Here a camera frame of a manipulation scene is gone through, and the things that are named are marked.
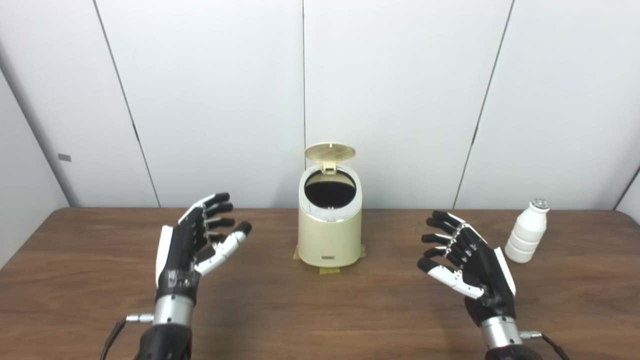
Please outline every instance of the bottle cap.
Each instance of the bottle cap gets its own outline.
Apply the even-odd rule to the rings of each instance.
[[[547,213],[549,211],[549,203],[545,199],[533,199],[529,203],[529,209],[537,213]]]
[[[531,205],[541,210],[546,210],[549,208],[549,203],[545,199],[535,198],[531,201]]]

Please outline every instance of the open lid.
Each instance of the open lid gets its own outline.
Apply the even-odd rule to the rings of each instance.
[[[356,151],[341,143],[323,142],[307,147],[305,156],[311,161],[322,163],[323,173],[331,175],[337,171],[336,163],[351,159],[356,156]]]

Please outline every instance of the trash can lid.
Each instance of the trash can lid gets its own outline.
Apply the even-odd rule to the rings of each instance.
[[[335,142],[322,142],[307,147],[305,156],[316,163],[334,161],[340,163],[356,155],[356,151],[347,145]]]

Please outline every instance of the white wall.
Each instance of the white wall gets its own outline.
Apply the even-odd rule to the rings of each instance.
[[[616,208],[640,224],[640,177],[636,177]]]
[[[304,171],[301,0],[99,0],[162,206],[228,191],[293,207]]]
[[[0,0],[0,58],[73,205],[158,205],[91,1]]]
[[[640,164],[639,14],[515,2],[457,208],[613,209]]]
[[[0,72],[0,268],[65,196]]]
[[[356,149],[365,207],[453,207],[510,5],[305,0],[307,145]]]
[[[451,208],[511,3],[97,0],[151,177],[91,1],[0,0],[0,65],[73,204],[157,206],[153,179],[162,206],[293,207],[303,148],[334,141],[365,207]],[[515,2],[456,208],[613,208],[638,13]]]

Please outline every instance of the wooden table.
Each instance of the wooden table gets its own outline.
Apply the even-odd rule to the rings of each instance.
[[[161,225],[181,209],[63,209],[0,271],[1,359],[97,359],[113,324],[153,310]],[[519,211],[455,211],[494,246]],[[428,210],[368,210],[366,258],[339,274],[293,260],[297,210],[240,209],[248,240],[200,284],[194,359],[483,359],[462,296],[416,266]],[[533,260],[509,262],[520,330],[573,360],[640,358],[640,227],[613,211],[552,211]],[[132,359],[129,324],[109,359]],[[541,340],[528,341],[558,359]]]

